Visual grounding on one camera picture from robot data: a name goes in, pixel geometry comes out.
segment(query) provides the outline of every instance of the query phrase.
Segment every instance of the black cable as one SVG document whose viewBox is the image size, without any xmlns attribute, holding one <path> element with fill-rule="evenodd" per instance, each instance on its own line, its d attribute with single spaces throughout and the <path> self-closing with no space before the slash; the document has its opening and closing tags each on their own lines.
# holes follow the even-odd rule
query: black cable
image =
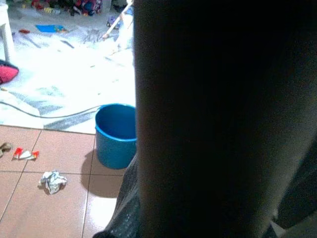
<svg viewBox="0 0 317 238">
<path fill-rule="evenodd" d="M 71 117 L 71 116 L 75 116 L 75 115 L 78 115 L 78 114 L 82 114 L 82 113 L 87 112 L 87 111 L 89 111 L 89 110 L 91 110 L 91 109 L 99 108 L 99 107 L 103 106 L 103 105 L 95 106 L 95 107 L 92 107 L 92 108 L 88 108 L 88 109 L 86 109 L 86 110 L 83 110 L 83 111 L 81 111 L 81 112 L 73 113 L 73 114 L 65 115 L 65 116 L 43 117 L 43 116 L 38 116 L 38 115 L 34 115 L 34 114 L 31 114 L 31 113 L 28 113 L 28 112 L 26 112 L 26 111 L 24 111 L 24 110 L 22 110 L 22 109 L 20 109 L 20 108 L 18 108 L 18 107 L 16 107 L 16 106 L 14 106 L 14 105 L 11 105 L 11 104 L 9 104 L 9 103 L 5 103 L 5 102 L 0 102 L 0 103 L 1 103 L 1 104 L 5 104 L 5 105 L 10 106 L 10 107 L 13 107 L 13 108 L 17 109 L 18 111 L 23 112 L 23 113 L 25 113 L 25 114 L 27 114 L 27 115 L 30 115 L 30 116 L 32 116 L 32 117 L 35 117 L 35 118 L 44 118 L 44 119 L 56 119 L 56 118 Z"/>
</svg>

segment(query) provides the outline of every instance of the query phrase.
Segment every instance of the floor tile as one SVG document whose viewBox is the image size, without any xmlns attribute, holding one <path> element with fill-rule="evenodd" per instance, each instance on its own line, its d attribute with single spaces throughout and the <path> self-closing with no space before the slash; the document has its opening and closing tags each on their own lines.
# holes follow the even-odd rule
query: floor tile
<svg viewBox="0 0 317 238">
<path fill-rule="evenodd" d="M 21 173 L 0 172 L 0 217 L 3 215 L 6 205 L 13 193 Z"/>
<path fill-rule="evenodd" d="M 37 187 L 41 176 L 22 174 L 0 223 L 0 237 L 81 237 L 89 176 L 65 175 L 66 186 L 52 195 Z"/>
<path fill-rule="evenodd" d="M 110 221 L 122 176 L 91 175 L 83 238 L 91 238 Z"/>
<path fill-rule="evenodd" d="M 95 143 L 93 163 L 91 168 L 92 175 L 120 175 L 122 176 L 125 170 L 126 169 L 114 170 L 102 165 L 97 158 L 97 150 L 96 150 L 96 143 Z"/>
<path fill-rule="evenodd" d="M 94 139 L 94 135 L 43 130 L 34 148 L 40 155 L 28 162 L 25 171 L 89 174 Z"/>
<path fill-rule="evenodd" d="M 12 160 L 13 153 L 17 147 L 31 151 L 40 132 L 36 129 L 0 126 L 0 145 L 9 142 L 13 146 L 10 151 L 4 152 L 1 157 L 0 171 L 23 171 L 26 161 Z"/>
</svg>

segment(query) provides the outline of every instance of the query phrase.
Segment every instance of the dark fabric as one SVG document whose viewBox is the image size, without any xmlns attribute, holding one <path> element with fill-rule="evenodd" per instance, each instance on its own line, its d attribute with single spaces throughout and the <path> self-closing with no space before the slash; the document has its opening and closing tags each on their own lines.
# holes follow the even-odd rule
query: dark fabric
<svg viewBox="0 0 317 238">
<path fill-rule="evenodd" d="M 111 221 L 106 229 L 93 238 L 138 238 L 139 236 L 139 188 L 138 156 L 131 161 L 123 176 L 123 182 Z"/>
<path fill-rule="evenodd" d="M 279 207 L 275 222 L 290 228 L 317 209 L 317 138 L 314 139 Z"/>
</svg>

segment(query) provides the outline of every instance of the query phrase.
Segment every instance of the blue bucket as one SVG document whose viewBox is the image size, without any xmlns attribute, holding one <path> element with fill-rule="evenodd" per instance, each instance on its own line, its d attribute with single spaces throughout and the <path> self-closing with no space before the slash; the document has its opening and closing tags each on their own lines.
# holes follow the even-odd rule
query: blue bucket
<svg viewBox="0 0 317 238">
<path fill-rule="evenodd" d="M 126 168 L 136 153 L 135 108 L 102 106 L 96 114 L 97 157 L 106 167 Z"/>
</svg>

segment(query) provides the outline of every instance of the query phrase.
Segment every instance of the crumpled paper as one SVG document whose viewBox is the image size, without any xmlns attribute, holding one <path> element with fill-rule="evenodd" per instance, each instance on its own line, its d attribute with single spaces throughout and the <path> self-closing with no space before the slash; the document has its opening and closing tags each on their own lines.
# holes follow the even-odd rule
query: crumpled paper
<svg viewBox="0 0 317 238">
<path fill-rule="evenodd" d="M 67 178 L 59 175 L 59 172 L 53 170 L 52 172 L 45 172 L 40 180 L 40 184 L 45 183 L 45 188 L 49 190 L 50 194 L 59 191 L 61 186 L 65 186 Z"/>
</svg>

